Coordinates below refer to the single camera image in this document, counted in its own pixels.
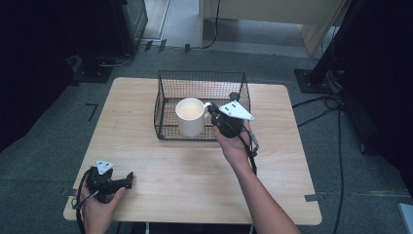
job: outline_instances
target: finger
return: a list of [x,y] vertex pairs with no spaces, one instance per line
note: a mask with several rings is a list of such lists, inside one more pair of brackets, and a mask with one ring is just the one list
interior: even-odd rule
[[112,201],[110,201],[109,206],[113,209],[113,211],[118,206],[118,203],[124,198],[124,195],[127,191],[126,187],[121,187],[116,191],[115,196],[113,197]]
[[251,131],[251,127],[249,125],[249,120],[244,120],[244,127],[248,130]]
[[80,196],[82,197],[82,199],[86,199],[90,195],[91,195],[91,192],[88,189],[88,175],[87,175],[85,177],[85,180],[83,181],[82,191],[80,193]]
[[224,141],[227,137],[221,134],[219,131],[218,127],[213,126],[213,136],[215,139],[221,144],[222,141]]

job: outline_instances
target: wire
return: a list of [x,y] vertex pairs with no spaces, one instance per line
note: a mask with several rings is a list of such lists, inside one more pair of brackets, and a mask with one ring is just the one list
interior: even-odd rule
[[201,49],[207,49],[210,46],[212,46],[213,43],[215,43],[216,38],[218,37],[218,16],[219,16],[219,5],[220,5],[220,3],[221,3],[221,0],[218,0],[218,6],[216,7],[216,17],[215,17],[215,37],[213,38],[212,42],[208,46],[201,47]]
[[103,66],[103,67],[116,67],[116,66],[123,66],[126,63],[128,63],[131,60],[131,55],[128,57],[128,59],[122,63],[116,63],[116,64],[100,64],[99,66]]
[[338,109],[338,157],[339,157],[339,164],[340,164],[340,202],[337,210],[337,217],[336,222],[334,225],[333,233],[337,233],[338,224],[340,222],[341,210],[343,207],[343,200],[344,200],[344,176],[343,176],[343,155],[341,150],[341,108]]
[[119,222],[119,223],[118,223],[118,227],[116,228],[116,234],[119,234],[119,233],[120,233],[120,231],[121,231],[121,225],[122,225],[122,222]]
[[339,83],[340,78],[343,76],[343,70],[327,70],[325,76],[332,86],[337,90],[338,93],[343,90],[343,86]]
[[[313,98],[313,99],[309,99],[303,102],[300,102],[298,104],[293,105],[293,108],[302,105],[302,104],[307,104],[319,99],[323,99],[324,100],[324,105],[327,107],[327,110],[325,110],[324,112],[321,113],[321,115],[311,118],[307,121],[305,121],[304,123],[298,125],[297,127],[301,127],[305,124],[308,124],[316,119],[318,119],[319,117],[328,114],[334,110],[338,110],[338,157],[339,157],[339,167],[340,167],[340,201],[339,201],[339,206],[338,206],[338,210],[337,210],[337,216],[336,216],[336,221],[334,224],[334,231],[333,233],[337,233],[337,229],[338,229],[338,225],[340,222],[340,216],[341,216],[341,211],[343,208],[343,200],[344,200],[344,173],[343,173],[343,154],[342,154],[342,145],[341,145],[341,109],[343,107],[343,102],[338,102],[336,98],[331,98],[332,95],[329,96],[322,96],[322,97],[317,97],[317,98]],[[330,106],[327,104],[328,100],[334,100],[336,106]]]
[[76,209],[76,221],[77,221],[77,224],[79,226],[80,232],[82,234],[84,234],[86,231],[85,231],[85,226],[83,225],[82,214],[80,213],[80,209],[81,209],[83,203],[86,200],[89,200],[90,198],[92,198],[92,195],[88,196],[83,202],[80,202],[80,194],[82,192],[83,183],[85,182],[86,176],[88,176],[90,173],[91,173],[91,169],[87,170],[83,174],[82,180],[80,181],[80,184],[79,184],[79,189],[78,189],[78,193],[77,193],[77,196],[76,196],[76,204],[75,205],[73,205],[73,200],[72,200],[72,207],[73,207],[73,209]]
[[95,193],[93,193],[93,194],[89,195],[87,198],[85,198],[85,200],[83,200],[83,201],[80,203],[79,208],[81,208],[86,201],[88,201],[88,200],[91,199],[92,197],[96,196],[97,193],[99,193],[99,190],[97,190]]
[[244,125],[243,125],[243,128],[248,133],[249,142],[251,143],[250,150],[251,150],[252,156],[255,157],[255,156],[257,156],[257,151],[258,151],[258,148],[259,148],[258,140],[257,140],[255,134],[252,131],[249,131]]
[[[311,122],[319,119],[320,117],[322,117],[322,116],[324,116],[324,115],[326,115],[326,114],[328,114],[328,113],[330,113],[330,112],[332,112],[332,111],[334,111],[334,110],[340,109],[341,103],[339,103],[336,98],[332,98],[332,96],[334,96],[334,95],[316,97],[316,98],[309,99],[309,100],[305,100],[305,101],[303,101],[303,102],[300,102],[300,103],[297,103],[297,104],[292,105],[292,108],[295,108],[295,107],[300,106],[300,105],[303,105],[303,104],[308,104],[308,103],[311,103],[311,102],[313,102],[313,101],[323,99],[323,100],[324,100],[324,105],[327,107],[327,109],[326,109],[324,112],[322,112],[320,115],[318,115],[318,116],[316,116],[316,117],[313,117],[313,118],[311,118],[311,119],[309,119],[309,120],[306,120],[305,122],[297,125],[297,127],[300,128],[300,127],[302,127],[302,126],[304,126],[304,125],[306,125],[306,124],[308,124],[308,123],[311,123]],[[335,102],[335,106],[330,106],[330,105],[328,105],[328,103],[327,103],[328,100],[333,100],[333,101]]]

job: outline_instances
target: wire basket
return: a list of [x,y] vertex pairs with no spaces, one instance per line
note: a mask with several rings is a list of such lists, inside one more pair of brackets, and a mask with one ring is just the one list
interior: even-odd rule
[[218,106],[232,100],[250,111],[246,77],[243,72],[159,71],[158,96],[155,103],[154,126],[159,139],[213,140],[210,116],[198,136],[184,136],[178,130],[176,105],[185,98],[197,98]]

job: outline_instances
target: white mug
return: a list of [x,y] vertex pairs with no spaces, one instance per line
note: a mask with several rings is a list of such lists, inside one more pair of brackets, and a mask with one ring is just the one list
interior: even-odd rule
[[206,123],[205,108],[209,105],[209,102],[203,104],[199,99],[192,97],[181,100],[175,107],[178,130],[187,137],[201,134]]

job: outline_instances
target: wooden table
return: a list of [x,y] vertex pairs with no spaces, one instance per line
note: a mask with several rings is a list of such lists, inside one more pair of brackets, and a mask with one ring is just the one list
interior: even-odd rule
[[[296,224],[321,222],[285,86],[248,84],[250,123],[259,140],[258,177]],[[252,223],[238,181],[216,141],[160,140],[153,124],[158,80],[117,78],[76,178],[95,160],[115,164],[112,178],[134,172],[119,221]],[[64,217],[75,220],[68,199]]]

